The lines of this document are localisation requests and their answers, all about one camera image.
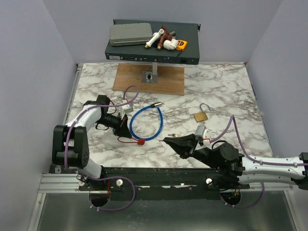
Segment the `red cable lock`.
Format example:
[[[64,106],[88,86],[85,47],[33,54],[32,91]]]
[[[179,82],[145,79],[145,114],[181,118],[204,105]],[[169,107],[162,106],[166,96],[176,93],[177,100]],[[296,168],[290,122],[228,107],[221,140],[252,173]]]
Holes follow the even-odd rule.
[[[126,144],[136,144],[139,146],[143,146],[145,144],[145,140],[142,139],[136,139],[136,138],[131,138],[127,141],[123,140],[123,137],[118,137],[117,141],[120,143],[126,143]]]

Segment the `brass padlock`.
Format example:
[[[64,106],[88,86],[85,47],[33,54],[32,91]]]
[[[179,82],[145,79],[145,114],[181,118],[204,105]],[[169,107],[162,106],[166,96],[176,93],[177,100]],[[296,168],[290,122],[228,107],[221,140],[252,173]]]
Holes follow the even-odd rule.
[[[197,123],[204,122],[204,121],[208,120],[207,114],[206,114],[205,110],[203,110],[203,106],[205,106],[205,105],[207,106],[209,111],[211,110],[210,106],[207,103],[201,103],[199,105],[200,111],[198,113],[193,114]]]

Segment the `blue cable lock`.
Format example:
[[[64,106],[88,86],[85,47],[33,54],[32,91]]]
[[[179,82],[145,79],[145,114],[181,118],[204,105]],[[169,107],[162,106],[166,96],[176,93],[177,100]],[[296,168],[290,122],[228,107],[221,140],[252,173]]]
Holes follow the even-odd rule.
[[[163,104],[161,102],[156,102],[153,104],[150,104],[148,106],[145,106],[143,108],[141,108],[140,110],[138,110],[130,119],[129,122],[129,130],[132,134],[132,137],[138,140],[145,140],[145,141],[151,141],[154,140],[158,137],[158,135],[162,132],[163,130],[163,125],[164,125],[164,119],[163,119],[163,113],[160,109],[160,107]],[[146,132],[150,132],[149,134],[143,134],[140,132],[135,133],[134,129],[136,128],[136,123],[134,122],[134,120],[139,116],[140,114],[144,113],[147,110],[150,109],[156,109],[157,113],[158,113],[158,118],[159,118],[159,127],[158,128],[154,128],[154,125],[156,125],[156,122],[154,122],[154,125],[152,125],[152,122],[149,122],[148,125],[150,125],[150,128],[152,128],[152,131],[150,131],[148,128],[146,129]]]

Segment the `silver key bunch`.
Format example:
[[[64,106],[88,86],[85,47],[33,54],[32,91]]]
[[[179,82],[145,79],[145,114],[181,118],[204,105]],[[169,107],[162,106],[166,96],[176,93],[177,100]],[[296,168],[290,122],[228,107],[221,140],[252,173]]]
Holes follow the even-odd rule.
[[[180,135],[177,135],[175,133],[173,134],[168,134],[169,137],[173,137],[173,138],[178,138],[178,137],[181,137]]]

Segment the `white elbow pipe fitting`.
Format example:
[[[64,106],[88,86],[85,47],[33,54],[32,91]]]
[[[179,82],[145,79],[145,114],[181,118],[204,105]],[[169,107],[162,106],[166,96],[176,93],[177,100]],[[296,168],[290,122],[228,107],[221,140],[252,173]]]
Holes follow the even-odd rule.
[[[179,41],[176,39],[168,40],[166,39],[163,43],[163,47],[167,50],[175,50],[178,46]]]

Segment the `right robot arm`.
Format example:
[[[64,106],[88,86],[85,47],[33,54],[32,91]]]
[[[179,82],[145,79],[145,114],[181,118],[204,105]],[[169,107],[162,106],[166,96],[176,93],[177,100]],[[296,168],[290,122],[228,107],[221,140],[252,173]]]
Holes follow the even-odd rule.
[[[196,149],[203,144],[194,134],[184,137],[163,139],[182,159],[194,158],[221,175],[222,185],[228,189],[235,185],[250,183],[285,183],[299,189],[308,188],[308,154],[302,152],[296,157],[257,157],[241,153],[228,142],[210,149]]]

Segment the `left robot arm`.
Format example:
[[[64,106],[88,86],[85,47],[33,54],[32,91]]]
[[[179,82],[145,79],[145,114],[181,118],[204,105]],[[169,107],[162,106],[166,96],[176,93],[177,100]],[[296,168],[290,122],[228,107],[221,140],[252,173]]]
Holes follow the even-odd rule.
[[[95,101],[84,103],[82,111],[66,125],[57,125],[53,130],[52,163],[75,169],[88,176],[96,190],[102,190],[107,183],[103,166],[90,158],[88,132],[95,125],[111,128],[113,134],[121,138],[132,138],[128,129],[128,116],[119,113],[109,114],[108,108],[114,107],[106,95],[98,95]]]

